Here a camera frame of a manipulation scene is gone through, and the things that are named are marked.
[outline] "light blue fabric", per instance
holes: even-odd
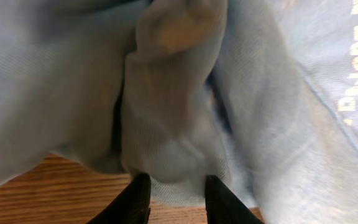
[[[358,224],[358,0],[149,2],[0,0],[0,185],[54,152]]]

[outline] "wood grain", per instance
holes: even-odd
[[[101,175],[48,156],[38,167],[0,187],[0,224],[83,224],[129,183],[128,175]],[[204,208],[151,204],[151,224],[206,223]],[[260,217],[258,210],[253,210]]]

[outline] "wooden floor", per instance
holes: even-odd
[[[128,184],[128,175],[95,174],[49,156],[32,171],[0,187],[0,224],[84,224]],[[151,205],[151,224],[206,223],[204,208]]]

